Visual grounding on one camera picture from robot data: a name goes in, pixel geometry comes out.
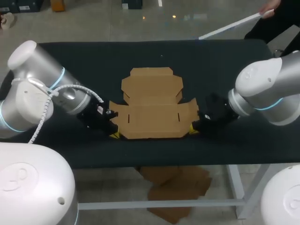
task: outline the metal table frame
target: metal table frame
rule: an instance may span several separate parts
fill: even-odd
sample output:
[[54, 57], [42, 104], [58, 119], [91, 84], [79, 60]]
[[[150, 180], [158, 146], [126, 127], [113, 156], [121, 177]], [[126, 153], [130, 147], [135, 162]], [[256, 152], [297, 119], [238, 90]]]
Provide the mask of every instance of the metal table frame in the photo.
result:
[[238, 219], [249, 218], [261, 198], [264, 187], [276, 172], [271, 168], [271, 164], [261, 165], [248, 190], [244, 192], [238, 166], [227, 165], [227, 171], [233, 199], [80, 203], [79, 210], [236, 206]]

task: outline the cardboard scrap on floor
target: cardboard scrap on floor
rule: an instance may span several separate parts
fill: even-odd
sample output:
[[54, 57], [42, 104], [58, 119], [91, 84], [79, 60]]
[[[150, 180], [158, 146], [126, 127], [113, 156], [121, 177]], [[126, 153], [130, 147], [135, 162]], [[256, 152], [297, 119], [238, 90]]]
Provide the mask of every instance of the cardboard scrap on floor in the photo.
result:
[[[206, 194], [211, 183], [209, 172], [199, 166], [141, 167], [139, 171], [154, 184], [148, 193], [149, 201], [195, 200]], [[148, 211], [176, 224], [190, 214], [191, 207], [148, 208]]]
[[181, 138], [189, 132], [193, 121], [199, 120], [194, 98], [182, 99], [182, 78], [168, 67], [133, 68], [122, 80], [124, 100], [128, 105], [110, 102], [109, 108], [118, 112], [112, 122], [127, 139]]

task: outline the cable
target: cable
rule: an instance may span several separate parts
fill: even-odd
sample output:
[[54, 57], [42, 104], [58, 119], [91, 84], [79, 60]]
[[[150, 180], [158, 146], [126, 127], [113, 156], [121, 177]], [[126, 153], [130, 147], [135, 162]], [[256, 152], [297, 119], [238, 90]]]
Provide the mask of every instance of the cable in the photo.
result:
[[53, 92], [51, 92], [51, 94], [49, 95], [49, 97], [47, 98], [46, 100], [46, 103], [45, 103], [45, 107], [44, 107], [44, 111], [43, 111], [43, 114], [42, 114], [42, 117], [41, 117], [41, 120], [37, 126], [37, 129], [36, 131], [34, 132], [32, 138], [30, 139], [30, 141], [28, 142], [28, 144], [32, 144], [34, 143], [35, 139], [37, 138], [44, 122], [45, 122], [45, 119], [46, 119], [46, 116], [47, 116], [47, 111], [48, 111], [48, 107], [49, 107], [49, 104], [54, 96], [54, 94], [58, 91], [60, 91], [61, 89], [65, 89], [65, 88], [75, 88], [75, 89], [81, 89], [81, 90], [84, 90], [86, 91], [87, 93], [93, 95], [97, 100], [98, 102], [100, 103], [104, 103], [104, 101], [102, 100], [102, 98], [100, 98], [99, 95], [97, 95], [94, 91], [92, 91], [91, 89], [88, 89], [86, 87], [83, 87], [81, 85], [77, 85], [77, 84], [67, 84], [67, 85], [62, 85], [56, 89], [53, 90]]

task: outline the person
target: person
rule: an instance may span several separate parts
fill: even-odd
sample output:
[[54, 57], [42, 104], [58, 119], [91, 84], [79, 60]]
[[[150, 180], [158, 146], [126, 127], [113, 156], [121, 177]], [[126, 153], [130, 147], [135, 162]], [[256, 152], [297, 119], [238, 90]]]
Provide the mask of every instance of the person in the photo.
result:
[[[269, 0], [259, 12], [264, 14], [271, 9], [274, 9], [274, 12], [260, 19], [245, 36], [245, 39], [260, 39], [265, 43], [269, 43], [291, 26], [300, 26], [300, 0]], [[296, 50], [300, 50], [300, 32], [286, 47], [281, 56], [288, 55]]]

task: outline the gray floor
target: gray floor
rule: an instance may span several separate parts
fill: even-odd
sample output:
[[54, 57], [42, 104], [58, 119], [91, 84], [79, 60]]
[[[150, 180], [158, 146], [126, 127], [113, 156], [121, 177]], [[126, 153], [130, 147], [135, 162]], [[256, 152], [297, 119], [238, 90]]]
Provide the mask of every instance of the gray floor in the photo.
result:
[[[53, 13], [45, 2], [40, 13], [19, 14], [14, 27], [0, 30], [0, 83], [8, 69], [6, 62], [23, 41], [148, 41], [196, 39], [198, 36], [257, 12], [264, 0], [144, 0], [143, 10], [122, 10], [121, 0], [68, 0], [67, 11]], [[239, 39], [254, 22], [215, 39]], [[292, 27], [270, 43], [270, 49], [284, 49], [299, 31]], [[231, 197], [224, 166], [207, 166], [213, 183], [205, 198]], [[245, 187], [258, 166], [240, 166]], [[151, 184], [133, 168], [75, 171], [80, 202], [145, 200]], [[145, 209], [82, 211], [84, 225], [168, 224]], [[180, 225], [262, 225], [259, 207], [253, 216], [237, 221], [234, 209], [194, 208]]]
[[[276, 165], [275, 171], [290, 165]], [[232, 198], [228, 175], [224, 165], [203, 166], [213, 178], [204, 199]], [[240, 165], [245, 190], [255, 176], [259, 165]], [[151, 183], [144, 180], [134, 168], [75, 170], [79, 202], [145, 201]], [[169, 225], [146, 209], [80, 211], [84, 225]], [[193, 208], [179, 225], [263, 225], [260, 206], [251, 218], [237, 220], [234, 207]]]

